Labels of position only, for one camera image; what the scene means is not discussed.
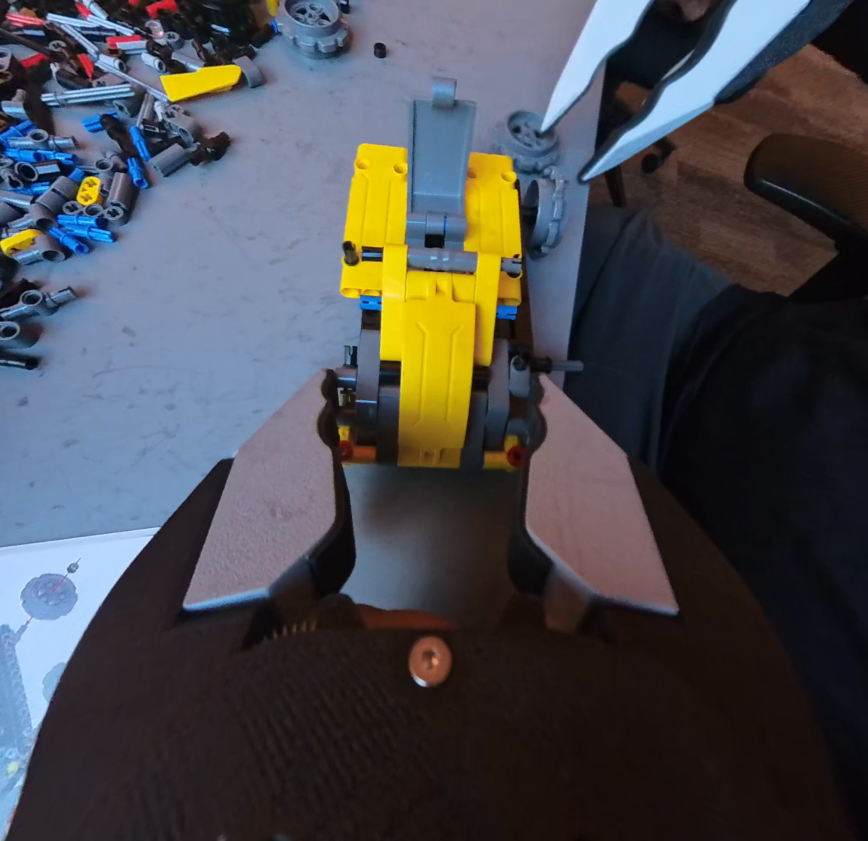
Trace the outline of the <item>white instruction booklet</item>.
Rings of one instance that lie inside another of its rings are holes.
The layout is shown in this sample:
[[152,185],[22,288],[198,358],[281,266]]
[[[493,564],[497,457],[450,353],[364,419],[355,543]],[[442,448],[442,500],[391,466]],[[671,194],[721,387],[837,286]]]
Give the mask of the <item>white instruction booklet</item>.
[[157,528],[1,549],[1,825],[72,651]]

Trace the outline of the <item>yellow curved panel piece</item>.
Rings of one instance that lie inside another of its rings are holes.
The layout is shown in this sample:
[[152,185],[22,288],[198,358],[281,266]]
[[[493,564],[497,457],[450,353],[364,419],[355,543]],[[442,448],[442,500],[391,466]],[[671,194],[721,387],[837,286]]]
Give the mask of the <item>yellow curved panel piece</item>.
[[160,76],[168,101],[172,103],[221,94],[241,80],[241,68],[235,64],[203,66],[195,71]]

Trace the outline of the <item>black office chair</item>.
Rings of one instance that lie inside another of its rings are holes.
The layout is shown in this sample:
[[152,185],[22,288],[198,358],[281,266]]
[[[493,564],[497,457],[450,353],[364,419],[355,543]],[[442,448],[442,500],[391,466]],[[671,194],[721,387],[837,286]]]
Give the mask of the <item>black office chair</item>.
[[789,197],[866,227],[866,119],[866,85],[809,47],[671,131],[654,173],[641,155],[625,162],[627,203],[732,280],[788,293],[834,254]]

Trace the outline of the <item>pile of small building pieces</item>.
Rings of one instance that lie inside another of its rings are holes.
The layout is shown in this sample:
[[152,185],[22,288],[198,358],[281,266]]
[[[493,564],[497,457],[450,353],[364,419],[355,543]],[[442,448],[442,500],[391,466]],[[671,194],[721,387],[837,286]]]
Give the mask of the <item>pile of small building pieces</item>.
[[[1,364],[35,370],[41,319],[78,299],[26,279],[113,244],[153,177],[232,146],[160,76],[235,64],[258,87],[278,0],[1,0]],[[196,99],[213,98],[217,94]]]

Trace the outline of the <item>grey toothed wheel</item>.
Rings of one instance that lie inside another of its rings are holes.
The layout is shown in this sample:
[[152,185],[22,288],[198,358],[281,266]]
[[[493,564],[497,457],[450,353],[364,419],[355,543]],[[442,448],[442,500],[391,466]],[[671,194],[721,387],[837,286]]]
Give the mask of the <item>grey toothed wheel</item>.
[[504,145],[520,173],[541,174],[559,162],[557,132],[542,130],[542,120],[541,115],[528,110],[516,110],[506,119]]
[[350,43],[350,30],[335,0],[283,0],[277,22],[295,52],[310,59],[337,57]]
[[560,241],[568,185],[552,165],[528,184],[521,214],[524,245],[532,258],[548,255]]

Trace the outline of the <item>yellow toy vehicle model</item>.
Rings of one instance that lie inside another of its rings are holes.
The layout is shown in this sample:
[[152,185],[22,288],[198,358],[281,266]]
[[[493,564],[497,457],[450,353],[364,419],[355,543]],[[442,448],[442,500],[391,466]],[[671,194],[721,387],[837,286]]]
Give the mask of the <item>yellow toy vehicle model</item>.
[[405,147],[356,154],[340,292],[361,326],[335,372],[346,462],[520,468],[532,380],[583,368],[535,354],[521,207],[540,174],[505,146],[472,152],[475,120],[436,76]]

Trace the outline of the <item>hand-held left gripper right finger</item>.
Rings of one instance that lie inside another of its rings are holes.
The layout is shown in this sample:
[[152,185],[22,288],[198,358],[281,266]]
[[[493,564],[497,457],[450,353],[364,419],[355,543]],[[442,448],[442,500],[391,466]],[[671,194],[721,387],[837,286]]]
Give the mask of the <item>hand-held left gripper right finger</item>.
[[541,565],[524,591],[546,625],[575,631],[601,607],[678,615],[627,455],[548,378],[528,406],[516,538]]

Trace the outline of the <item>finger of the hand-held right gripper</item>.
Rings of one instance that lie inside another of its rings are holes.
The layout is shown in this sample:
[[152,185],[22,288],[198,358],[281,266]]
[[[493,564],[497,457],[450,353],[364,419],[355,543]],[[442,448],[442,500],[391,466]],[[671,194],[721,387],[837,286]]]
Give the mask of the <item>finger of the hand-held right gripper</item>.
[[656,0],[595,0],[541,122],[548,132],[587,93],[601,65],[635,32]]
[[580,180],[615,168],[709,110],[724,88],[810,0],[723,0],[690,54],[651,90],[639,112],[586,164]]

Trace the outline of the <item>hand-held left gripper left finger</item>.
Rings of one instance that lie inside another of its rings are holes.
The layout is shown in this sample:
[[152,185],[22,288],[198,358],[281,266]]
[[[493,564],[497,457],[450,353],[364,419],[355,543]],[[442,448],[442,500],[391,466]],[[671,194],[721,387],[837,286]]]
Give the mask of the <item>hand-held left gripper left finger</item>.
[[199,614],[338,593],[356,561],[338,381],[321,369],[235,454],[184,598]]

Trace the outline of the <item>person's dark clothing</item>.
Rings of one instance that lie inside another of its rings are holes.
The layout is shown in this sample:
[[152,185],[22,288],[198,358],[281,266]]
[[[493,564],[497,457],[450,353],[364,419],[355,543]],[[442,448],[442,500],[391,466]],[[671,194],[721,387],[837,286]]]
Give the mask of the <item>person's dark clothing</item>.
[[867,820],[866,298],[731,283],[641,211],[589,206],[564,390],[738,571]]

